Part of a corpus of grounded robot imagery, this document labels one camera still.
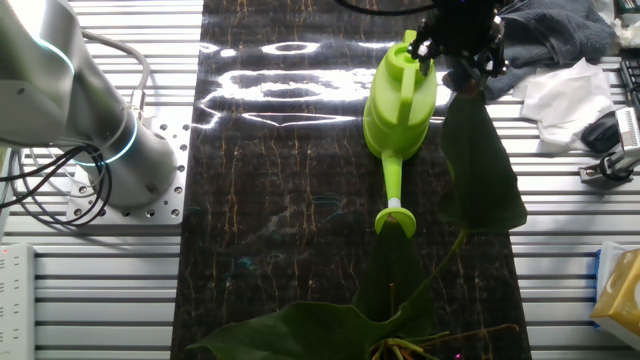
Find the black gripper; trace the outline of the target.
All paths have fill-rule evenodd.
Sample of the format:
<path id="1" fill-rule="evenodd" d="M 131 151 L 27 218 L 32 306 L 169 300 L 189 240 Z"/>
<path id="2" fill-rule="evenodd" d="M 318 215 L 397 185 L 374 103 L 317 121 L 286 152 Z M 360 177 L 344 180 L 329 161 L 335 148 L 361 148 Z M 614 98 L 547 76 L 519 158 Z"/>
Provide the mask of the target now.
<path id="1" fill-rule="evenodd" d="M 408 47 L 408 53 L 419 63 L 422 75 L 430 71 L 431 43 L 434 57 L 476 56 L 482 74 L 497 77 L 506 72 L 504 23 L 498 16 L 501 1 L 438 0 L 433 5 L 436 10 L 433 26 L 424 20 Z"/>

